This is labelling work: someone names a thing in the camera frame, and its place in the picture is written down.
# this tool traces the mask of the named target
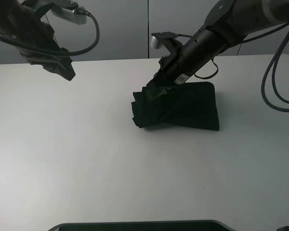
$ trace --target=white label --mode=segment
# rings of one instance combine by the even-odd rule
[[[190,78],[190,76],[187,76],[187,75],[180,75],[176,80],[175,80],[175,84],[176,85],[182,85],[184,84],[188,79]]]

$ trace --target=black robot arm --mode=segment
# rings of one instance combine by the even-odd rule
[[[289,22],[289,0],[220,0],[204,25],[185,44],[172,32],[152,34],[151,47],[164,45],[170,55],[148,87],[182,85],[207,62],[240,44],[250,33]]]
[[[41,21],[49,10],[55,16],[72,23],[86,23],[86,17],[96,25],[96,40],[88,48],[68,52],[60,48],[54,40],[53,28]],[[92,14],[70,0],[0,0],[0,41],[17,47],[30,64],[40,64],[51,73],[61,75],[71,81],[75,72],[70,56],[92,50],[99,41],[99,27]]]

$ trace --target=table surface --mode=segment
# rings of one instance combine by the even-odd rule
[[[0,231],[199,219],[237,231],[289,225],[289,114],[267,107],[260,91],[271,58],[216,58],[219,132],[134,125],[132,92],[157,59],[73,63],[72,82],[40,66],[0,65]],[[289,56],[277,83],[289,99]]]

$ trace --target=folded black cloth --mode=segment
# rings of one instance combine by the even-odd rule
[[[156,92],[162,93],[153,97]],[[154,90],[144,87],[142,92],[134,92],[133,95],[133,120],[139,128],[167,123],[214,131],[220,129],[212,83],[185,83]]]

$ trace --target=cable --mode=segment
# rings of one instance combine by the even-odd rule
[[[289,113],[289,109],[277,107],[277,106],[273,105],[268,100],[268,98],[266,97],[266,94],[265,94],[265,84],[266,84],[266,80],[267,80],[268,74],[269,74],[274,62],[276,61],[277,56],[279,55],[279,53],[282,53],[282,51],[284,50],[284,48],[285,48],[285,46],[287,45],[288,42],[289,42],[289,32],[286,35],[286,37],[283,40],[283,42],[281,43],[280,47],[278,48],[277,53],[274,55],[273,59],[271,60],[269,66],[268,66],[268,68],[267,68],[267,70],[266,70],[266,72],[265,72],[265,74],[263,76],[263,81],[262,81],[262,85],[261,85],[261,95],[262,95],[262,98],[265,101],[265,103],[269,107],[271,107],[272,109],[275,109],[275,110],[280,111],[280,112],[287,112],[287,113]]]
[[[282,43],[280,44],[276,54],[274,55],[273,59],[271,60],[264,76],[263,76],[263,81],[262,81],[262,85],[261,85],[261,95],[263,97],[263,100],[265,101],[265,103],[271,107],[272,109],[275,109],[277,111],[280,111],[280,112],[286,112],[286,113],[289,113],[289,109],[286,109],[286,108],[281,108],[281,107],[277,107],[275,105],[273,105],[266,97],[266,94],[265,94],[265,84],[266,84],[266,80],[267,80],[267,77],[268,77],[268,74],[272,68],[272,66],[274,65],[274,68],[273,68],[273,73],[272,73],[272,85],[273,85],[273,89],[274,89],[274,92],[275,92],[275,95],[283,102],[285,103],[288,103],[289,104],[289,101],[288,100],[285,100],[277,91],[277,87],[276,87],[276,81],[275,81],[275,75],[276,75],[276,69],[277,69],[277,65],[278,65],[278,61],[280,59],[280,56],[283,52],[283,50],[285,49],[286,45],[288,44],[289,42],[289,32],[287,33],[286,37],[284,38],[284,40],[282,41]]]
[[[193,37],[193,36],[191,36],[191,35],[181,35],[181,34],[178,34],[178,37],[186,37],[186,38],[191,38],[191,37]]]
[[[217,70],[215,71],[215,73],[213,74],[213,75],[211,75],[211,76],[209,76],[209,77],[199,77],[199,76],[197,76],[196,75],[196,73],[194,74],[194,76],[196,77],[196,78],[200,78],[200,79],[210,79],[210,78],[213,78],[214,76],[216,76],[217,74],[218,74],[218,72],[219,72],[219,68],[218,68],[218,65],[214,62],[214,58],[212,59],[212,63],[214,64],[214,66],[216,66],[216,68],[217,68]]]
[[[77,56],[77,55],[85,54],[85,53],[91,51],[93,48],[95,48],[96,45],[98,44],[98,42],[100,40],[100,28],[99,28],[99,25],[98,25],[98,22],[97,22],[96,18],[90,12],[83,11],[82,13],[84,15],[90,17],[94,21],[95,28],[96,28],[96,38],[95,38],[94,43],[91,46],[89,46],[89,47],[87,47],[87,48],[85,48],[83,50],[74,51],[74,52],[45,50],[45,49],[41,49],[41,48],[25,45],[25,44],[23,44],[21,42],[14,41],[14,40],[11,40],[11,39],[8,39],[8,38],[4,38],[2,36],[0,36],[0,41],[4,42],[4,43],[7,43],[7,44],[10,44],[10,45],[15,46],[15,47],[22,48],[22,49],[27,50],[27,51],[31,51],[31,52],[35,52],[35,53],[39,53],[39,54],[43,54],[43,55],[49,55],[49,56],[70,57],[70,56]]]
[[[288,103],[289,104],[289,101],[288,100],[285,100],[278,92],[277,90],[277,87],[276,87],[276,69],[277,69],[277,65],[278,65],[278,61],[280,59],[280,56],[281,56],[282,52],[279,51],[277,57],[276,57],[276,60],[275,60],[275,63],[274,63],[274,67],[273,67],[273,73],[272,73],[272,85],[273,85],[273,90],[274,90],[274,93],[275,95],[281,100],[283,101],[284,103]]]

